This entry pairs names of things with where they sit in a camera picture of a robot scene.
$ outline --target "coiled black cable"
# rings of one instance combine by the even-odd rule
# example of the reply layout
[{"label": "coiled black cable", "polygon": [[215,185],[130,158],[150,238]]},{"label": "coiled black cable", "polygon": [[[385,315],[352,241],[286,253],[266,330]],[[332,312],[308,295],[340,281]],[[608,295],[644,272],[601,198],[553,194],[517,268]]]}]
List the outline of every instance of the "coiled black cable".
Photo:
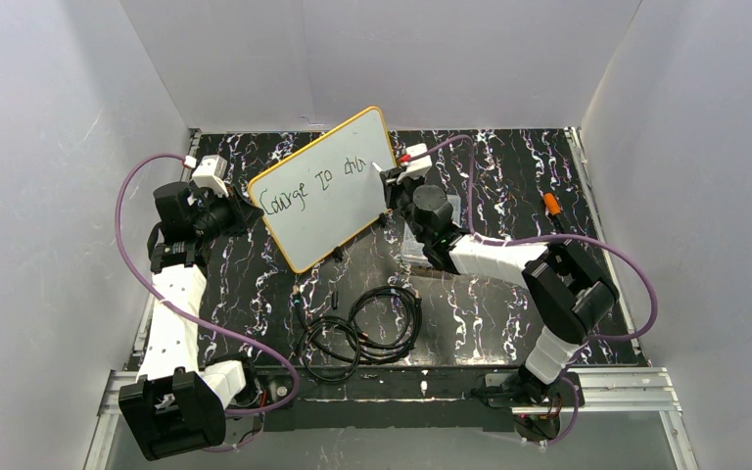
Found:
[{"label": "coiled black cable", "polygon": [[[367,336],[367,333],[361,330],[356,321],[364,308],[377,299],[396,299],[399,301],[399,309],[404,312],[405,316],[404,324],[397,334],[397,338],[387,344],[371,339]],[[377,287],[365,292],[353,303],[347,319],[338,316],[322,316],[307,324],[304,303],[298,287],[293,290],[293,304],[296,317],[304,328],[304,333],[296,345],[296,356],[309,375],[331,384],[347,380],[360,364],[390,364],[402,360],[413,350],[422,326],[422,300],[410,290],[398,286]],[[345,333],[348,344],[353,350],[352,357],[330,351],[327,346],[317,341],[321,332],[332,329],[338,329]],[[337,374],[319,374],[306,360],[306,351],[310,347],[315,347],[330,357],[345,362],[348,366]]]}]

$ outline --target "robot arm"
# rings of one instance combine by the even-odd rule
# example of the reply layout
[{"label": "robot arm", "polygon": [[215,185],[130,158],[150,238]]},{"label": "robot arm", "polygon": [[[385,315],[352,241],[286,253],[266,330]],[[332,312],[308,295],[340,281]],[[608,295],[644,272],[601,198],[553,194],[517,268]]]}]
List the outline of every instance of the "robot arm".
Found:
[{"label": "robot arm", "polygon": [[434,268],[495,277],[529,290],[544,326],[524,367],[501,391],[540,402],[618,301],[618,290],[575,242],[506,246],[454,225],[445,191],[424,184],[431,158],[412,159],[426,150],[424,144],[409,147],[409,162],[381,172],[388,208],[405,219]]},{"label": "robot arm", "polygon": [[[173,182],[154,192],[164,240],[150,240],[152,283],[166,301],[195,316],[206,289],[211,241],[245,234],[261,215],[223,182],[225,169],[223,158],[204,157],[190,183]],[[119,408],[149,460],[221,444],[224,410],[247,385],[241,360],[200,370],[197,330],[197,324],[156,303],[137,381],[119,390]]]}]

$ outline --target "black small object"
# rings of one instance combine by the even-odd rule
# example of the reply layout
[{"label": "black small object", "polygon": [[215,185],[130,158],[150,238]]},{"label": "black small object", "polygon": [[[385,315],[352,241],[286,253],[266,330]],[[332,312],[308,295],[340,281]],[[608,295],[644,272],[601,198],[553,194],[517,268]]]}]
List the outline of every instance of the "black small object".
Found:
[{"label": "black small object", "polygon": [[[376,299],[397,299],[401,309],[405,313],[406,321],[397,338],[388,343],[377,343],[365,334],[356,322],[356,316],[364,307]],[[296,356],[301,360],[304,369],[316,379],[326,383],[340,383],[353,375],[359,364],[378,365],[398,362],[405,358],[416,343],[416,338],[422,329],[422,301],[416,294],[399,286],[383,286],[371,289],[359,297],[353,303],[348,319],[338,316],[322,316],[311,323],[306,323],[304,306],[302,305],[301,293],[295,291],[293,305],[296,317],[299,320],[304,333],[296,346]],[[348,344],[353,349],[353,356],[341,355],[331,351],[317,341],[319,334],[325,329],[338,329],[345,333]],[[306,350],[313,346],[322,352],[348,364],[341,372],[336,374],[317,373],[306,360]]]},{"label": "black small object", "polygon": [[148,259],[154,256],[154,247],[157,245],[157,239],[160,237],[160,223],[154,224],[151,229],[151,233],[148,235],[148,241],[146,241],[146,249],[148,250]]},{"label": "black small object", "polygon": [[344,251],[344,249],[342,249],[342,247],[336,247],[336,248],[334,248],[333,249],[332,257],[333,257],[333,259],[336,262],[342,262],[342,261],[344,261],[345,260],[345,251]]},{"label": "black small object", "polygon": [[388,215],[384,212],[381,212],[379,214],[379,218],[376,219],[376,224],[379,225],[382,228],[385,228],[388,226]]},{"label": "black small object", "polygon": [[220,399],[200,375],[182,367],[120,388],[119,410],[148,460],[217,446],[226,437]]},{"label": "black small object", "polygon": [[557,233],[567,233],[563,220],[560,219],[560,215],[550,215],[549,220],[552,222],[552,226],[555,227]]}]

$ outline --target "white wall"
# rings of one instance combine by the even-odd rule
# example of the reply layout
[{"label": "white wall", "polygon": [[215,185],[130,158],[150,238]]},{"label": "white wall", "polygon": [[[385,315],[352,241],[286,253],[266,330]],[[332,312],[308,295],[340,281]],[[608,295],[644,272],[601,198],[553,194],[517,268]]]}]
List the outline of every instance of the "white wall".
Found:
[{"label": "white wall", "polygon": [[122,0],[205,131],[577,125],[638,3]]},{"label": "white wall", "polygon": [[[83,465],[145,303],[114,243],[118,185],[187,142],[117,0],[0,1],[0,468]],[[128,202],[136,259],[151,188],[178,175],[150,168]]]},{"label": "white wall", "polygon": [[643,2],[583,132],[607,238],[658,288],[642,345],[699,465],[752,468],[752,1]]}]

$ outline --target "purple cable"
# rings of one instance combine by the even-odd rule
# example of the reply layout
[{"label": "purple cable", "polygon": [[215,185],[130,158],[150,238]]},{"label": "purple cable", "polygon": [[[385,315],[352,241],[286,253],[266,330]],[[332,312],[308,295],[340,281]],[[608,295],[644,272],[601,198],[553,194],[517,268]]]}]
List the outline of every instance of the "purple cable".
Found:
[{"label": "purple cable", "polygon": [[540,237],[524,238],[520,240],[507,240],[507,241],[480,237],[476,235],[474,231],[474,197],[473,197],[474,189],[475,189],[474,188],[474,166],[476,164],[475,158],[474,158],[474,139],[467,134],[458,134],[453,137],[449,137],[448,139],[435,145],[428,151],[422,154],[413,156],[410,159],[410,161],[413,162],[414,160],[419,160],[419,159],[428,157],[430,155],[433,155],[439,152],[440,149],[442,149],[443,147],[450,145],[458,140],[467,140],[471,142],[471,146],[469,147],[469,152],[468,152],[468,187],[466,188],[466,192],[468,193],[467,218],[468,218],[468,230],[469,232],[475,235],[476,240],[478,240],[480,243],[484,245],[491,245],[495,247],[510,247],[514,245],[525,245],[528,243],[551,243],[551,242],[562,242],[566,240],[576,240],[579,242],[584,242],[584,243],[589,243],[591,245],[595,245],[595,247],[598,247],[601,250],[605,250],[609,253],[612,253],[616,257],[622,259],[629,267],[631,267],[635,271],[636,274],[638,274],[638,278],[641,279],[641,282],[644,284],[644,287],[647,289],[647,293],[650,296],[650,317],[647,320],[647,323],[645,323],[644,326],[641,327],[641,329],[634,331],[630,334],[618,335],[618,336],[591,335],[589,336],[589,339],[607,340],[607,341],[630,341],[650,331],[650,328],[652,328],[653,324],[656,322],[656,318],[658,317],[658,311],[659,311],[659,301],[658,301],[658,297],[656,296],[656,290],[653,288],[652,281],[650,281],[650,278],[641,269],[638,263],[635,262],[629,256],[627,256],[627,254],[625,254],[624,252],[618,249],[615,249],[601,242],[600,240],[595,240],[594,238],[589,238],[589,237],[585,237],[582,235],[574,235],[574,234],[544,235]]},{"label": "purple cable", "polygon": [[551,446],[553,444],[557,444],[560,442],[561,439],[567,437],[569,435],[569,432],[572,431],[572,427],[575,426],[575,422],[578,421],[578,390],[575,389],[575,383],[573,383],[571,380],[567,379],[566,377],[561,377],[560,380],[566,385],[572,387],[572,396],[573,396],[573,407],[572,407],[572,419],[569,420],[569,424],[566,425],[566,428],[561,431],[560,434],[555,437],[555,439],[550,439],[546,441],[547,446]]},{"label": "purple cable", "polygon": [[[612,253],[616,257],[622,259],[629,267],[631,267],[635,271],[635,273],[638,275],[638,278],[641,279],[641,282],[644,284],[644,287],[647,288],[647,293],[650,295],[650,317],[647,319],[647,322],[644,324],[644,326],[641,327],[641,329],[633,333],[630,333],[627,335],[619,335],[619,336],[590,335],[587,337],[587,341],[588,340],[608,340],[608,341],[634,340],[638,338],[639,336],[650,331],[650,329],[653,327],[653,324],[656,322],[656,318],[658,318],[659,316],[659,301],[658,301],[658,296],[656,295],[656,290],[655,288],[653,288],[653,283],[652,281],[650,281],[650,278],[647,276],[644,270],[641,269],[641,266],[639,266],[638,263],[636,263],[626,253],[616,248],[613,248],[607,245],[606,243],[601,242],[600,240],[595,240],[594,238],[589,238],[589,237],[585,237],[582,235],[574,235],[574,234],[543,235],[539,237],[521,238],[519,240],[496,240],[496,239],[486,238],[486,237],[477,235],[476,233],[474,234],[474,239],[479,241],[483,245],[489,245],[493,247],[512,247],[516,245],[525,245],[529,243],[552,243],[552,242],[563,242],[566,240],[576,240],[576,241],[583,242],[583,243],[589,243],[591,245],[594,245],[595,247],[600,248],[601,250],[605,250],[609,253]],[[572,387],[574,395],[575,395],[575,403],[572,409],[572,420],[569,422],[569,424],[566,426],[563,432],[560,433],[555,439],[546,441],[548,445],[557,444],[561,439],[565,438],[569,434],[569,432],[572,430],[572,427],[575,425],[575,422],[578,420],[578,406],[579,406],[578,391],[575,390],[575,384],[568,378],[564,377],[563,375],[569,369],[569,366],[572,365],[572,363],[577,360],[582,350],[583,348],[575,352],[575,355],[572,356],[569,363],[566,365],[566,367],[564,367],[564,369],[561,371],[559,375],[560,380],[562,380],[563,382],[566,382],[567,384],[569,384],[569,386]]]},{"label": "purple cable", "polygon": [[139,171],[140,168],[145,166],[147,163],[152,162],[157,159],[175,159],[181,162],[185,161],[183,157],[176,155],[176,154],[155,154],[155,155],[152,155],[151,157],[146,158],[139,164],[137,164],[134,168],[131,169],[131,172],[129,172],[128,175],[125,176],[125,179],[122,181],[122,187],[119,188],[119,194],[117,195],[117,208],[114,211],[114,234],[117,237],[117,247],[119,248],[119,254],[122,255],[122,260],[125,262],[125,265],[128,266],[128,269],[131,271],[131,274],[133,274],[134,277],[136,277],[137,280],[140,281],[140,284],[142,284],[143,287],[145,287],[148,290],[148,292],[150,292],[155,298],[157,298],[158,301],[163,302],[163,304],[167,306],[171,311],[191,321],[192,323],[197,323],[199,326],[210,329],[215,333],[220,333],[223,336],[227,336],[229,338],[238,340],[242,343],[246,343],[254,348],[258,348],[264,353],[271,355],[278,362],[280,362],[281,365],[286,367],[287,371],[293,377],[293,390],[290,391],[289,395],[284,397],[282,400],[277,401],[274,404],[262,406],[260,408],[226,409],[226,415],[248,416],[251,414],[266,413],[267,411],[272,411],[273,409],[277,409],[277,408],[280,408],[281,406],[284,406],[285,404],[287,404],[288,402],[292,401],[292,399],[295,398],[296,394],[298,393],[299,387],[301,385],[301,378],[299,377],[298,371],[296,370],[295,367],[293,367],[293,364],[291,364],[290,361],[286,359],[286,357],[281,355],[278,351],[274,350],[273,348],[270,348],[269,346],[265,345],[264,343],[253,340],[252,338],[241,335],[239,333],[235,333],[234,331],[227,330],[226,328],[217,326],[213,323],[209,323],[206,320],[198,318],[192,315],[191,313],[183,310],[182,308],[172,304],[171,302],[166,301],[165,297],[154,286],[152,286],[150,282],[148,282],[148,280],[145,278],[145,276],[142,275],[142,273],[140,273],[139,270],[137,270],[136,266],[134,265],[134,262],[131,261],[131,257],[128,256],[128,252],[125,250],[125,246],[122,243],[122,200],[125,197],[125,191],[128,189],[128,184],[130,184],[131,179],[133,179],[134,175],[137,174],[137,171]]}]

